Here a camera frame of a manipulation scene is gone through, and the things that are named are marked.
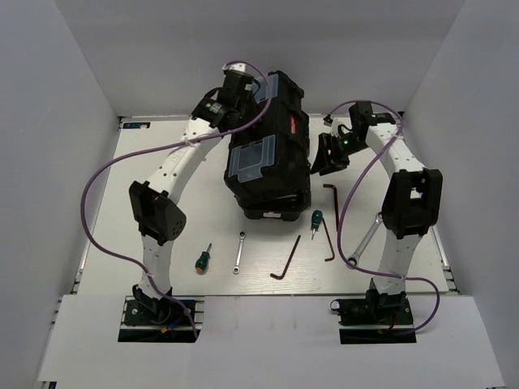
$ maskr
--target allen key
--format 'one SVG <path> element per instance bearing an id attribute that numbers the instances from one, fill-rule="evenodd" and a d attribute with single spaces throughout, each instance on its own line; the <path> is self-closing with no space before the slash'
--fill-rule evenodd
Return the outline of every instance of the allen key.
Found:
<path id="1" fill-rule="evenodd" d="M 323 184 L 323 188 L 333 189 L 333 204 L 335 206 L 335 230 L 339 230 L 339 191 L 337 187 L 332 184 Z"/>
<path id="2" fill-rule="evenodd" d="M 298 236 L 298 238 L 295 240 L 294 248 L 292 249 L 292 252 L 290 253 L 289 260 L 286 261 L 285 270 L 281 273 L 280 276 L 270 273 L 270 276 L 272 278 L 275 278 L 276 280 L 283 280 L 285 278 L 286 272 L 289 270 L 290 262 L 292 261 L 292 257 L 294 257 L 295 249 L 298 247 L 299 239 L 301 239 L 301 235 Z"/>
<path id="3" fill-rule="evenodd" d="M 332 239 L 330 238 L 330 233 L 328 232 L 328 227 L 326 226 L 326 220 L 324 218 L 323 218 L 323 226 L 324 226 L 324 231 L 326 231 L 326 237 L 328 238 L 328 244 L 330 245 L 330 250 L 332 251 L 332 256 L 330 258 L 326 258 L 324 261 L 330 262 L 335 259 L 335 251 L 333 250 Z"/>

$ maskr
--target red label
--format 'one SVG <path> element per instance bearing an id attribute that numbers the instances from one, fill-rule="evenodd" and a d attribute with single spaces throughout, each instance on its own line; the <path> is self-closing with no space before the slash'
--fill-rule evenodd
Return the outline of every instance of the red label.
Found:
<path id="1" fill-rule="evenodd" d="M 295 119 L 293 116 L 290 117 L 290 132 L 295 134 Z"/>

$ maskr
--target screwdriver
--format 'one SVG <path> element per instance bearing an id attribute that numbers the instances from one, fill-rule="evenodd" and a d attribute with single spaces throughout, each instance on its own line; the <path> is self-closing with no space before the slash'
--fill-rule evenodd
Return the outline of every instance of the screwdriver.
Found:
<path id="1" fill-rule="evenodd" d="M 202 251 L 202 254 L 200 255 L 200 258 L 195 263 L 195 269 L 198 272 L 198 274 L 204 274 L 204 272 L 208 268 L 209 259 L 211 258 L 211 255 L 209 255 L 209 251 L 211 251 L 212 243 L 209 243 L 209 247 L 206 251 Z"/>
<path id="2" fill-rule="evenodd" d="M 321 212 L 319 209 L 314 211 L 314 213 L 311 214 L 311 240 L 314 240 L 315 231 L 319 228 L 319 224 L 321 224 L 321 221 L 323 221 L 323 212 Z"/>

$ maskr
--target combination wrench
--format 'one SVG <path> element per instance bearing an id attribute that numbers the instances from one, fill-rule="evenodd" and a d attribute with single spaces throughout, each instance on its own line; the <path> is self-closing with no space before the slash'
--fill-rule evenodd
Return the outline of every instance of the combination wrench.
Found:
<path id="1" fill-rule="evenodd" d="M 234 265 L 233 273 L 238 274 L 240 272 L 240 258 L 242 257 L 243 241 L 245 240 L 245 233 L 240 233 L 240 242 L 238 243 L 238 255 L 236 256 L 236 265 Z"/>
<path id="2" fill-rule="evenodd" d="M 379 228 L 379 226 L 382 224 L 382 214 L 377 213 L 375 217 L 375 221 L 371 225 L 370 229 L 368 229 L 366 236 L 362 239 L 360 244 L 358 245 L 356 251 L 348 257 L 348 262 L 351 263 L 354 266 L 358 266 L 358 262 L 360 261 L 360 256 L 366 249 L 367 245 L 371 242 L 371 239 L 373 238 L 373 235 L 375 235 L 376 230 Z"/>

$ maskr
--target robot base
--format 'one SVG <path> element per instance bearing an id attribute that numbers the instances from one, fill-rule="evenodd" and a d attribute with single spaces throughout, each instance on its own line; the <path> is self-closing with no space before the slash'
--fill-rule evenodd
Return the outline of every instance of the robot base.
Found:
<path id="1" fill-rule="evenodd" d="M 413 314 L 407 299 L 398 312 L 379 319 L 371 314 L 364 298 L 333 302 L 338 303 L 338 308 L 332 308 L 332 311 L 341 316 L 341 344 L 416 343 L 416 335 L 411 331 Z"/>
<path id="2" fill-rule="evenodd" d="M 195 320 L 197 334 L 200 333 L 201 323 L 198 316 L 202 313 L 203 299 L 180 299 L 191 311 Z M 140 305 L 134 298 L 128 297 L 122 314 L 122 323 L 119 328 L 118 342 L 145 342 L 145 343 L 195 343 L 189 318 L 182 312 L 182 308 L 173 302 L 170 303 L 168 317 L 158 323 L 156 317 Z"/>

